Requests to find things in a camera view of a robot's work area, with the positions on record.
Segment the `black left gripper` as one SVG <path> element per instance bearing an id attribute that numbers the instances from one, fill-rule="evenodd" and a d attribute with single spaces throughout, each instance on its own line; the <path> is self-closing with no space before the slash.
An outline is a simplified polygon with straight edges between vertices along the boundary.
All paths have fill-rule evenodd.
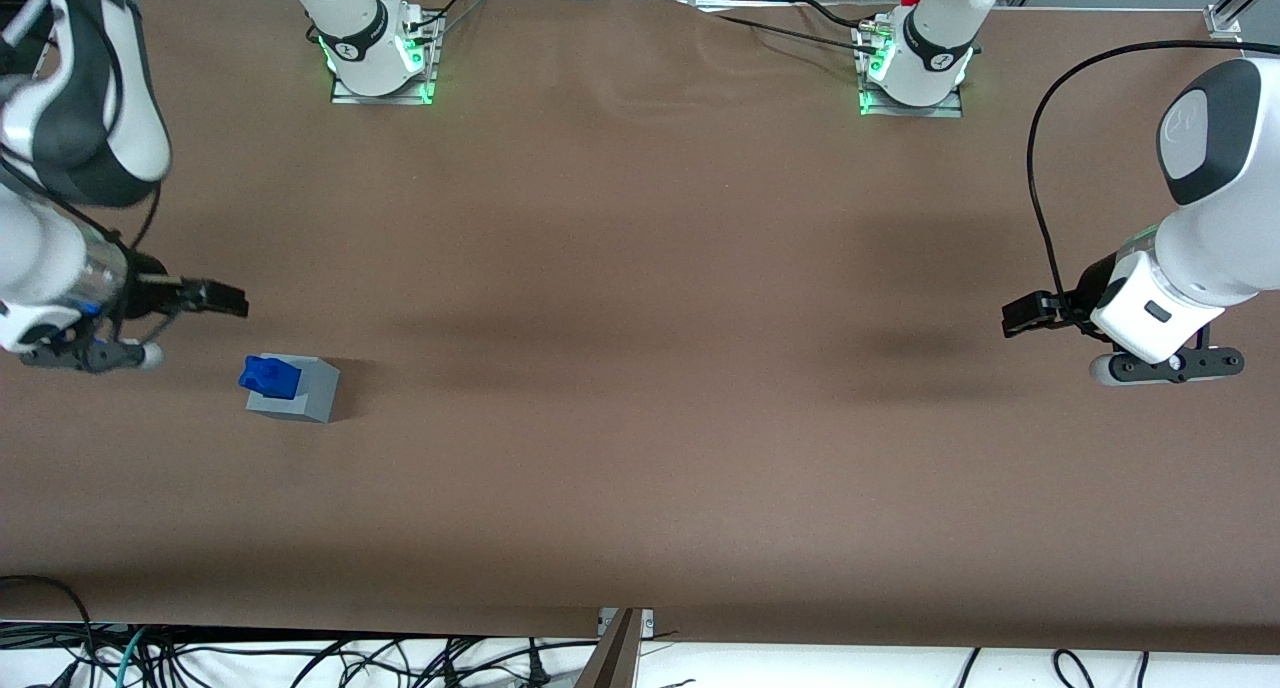
<path id="1" fill-rule="evenodd" d="M 1073 292 L 1036 292 L 1036 299 L 1016 299 L 1002 306 L 1004 338 L 1051 327 L 1053 316 L 1073 316 L 1082 334 L 1102 334 L 1091 315 L 1103 301 L 1117 256 L 1115 252 L 1084 269 Z"/>

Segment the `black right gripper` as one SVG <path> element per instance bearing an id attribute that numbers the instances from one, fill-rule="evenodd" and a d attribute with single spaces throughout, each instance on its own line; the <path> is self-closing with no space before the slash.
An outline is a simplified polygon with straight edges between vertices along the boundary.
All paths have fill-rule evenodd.
<path id="1" fill-rule="evenodd" d="M 125 283 L 115 301 L 118 322 L 148 315 L 211 313 L 247 318 L 246 292 L 211 279 L 184 279 L 172 275 L 146 252 L 124 252 Z"/>

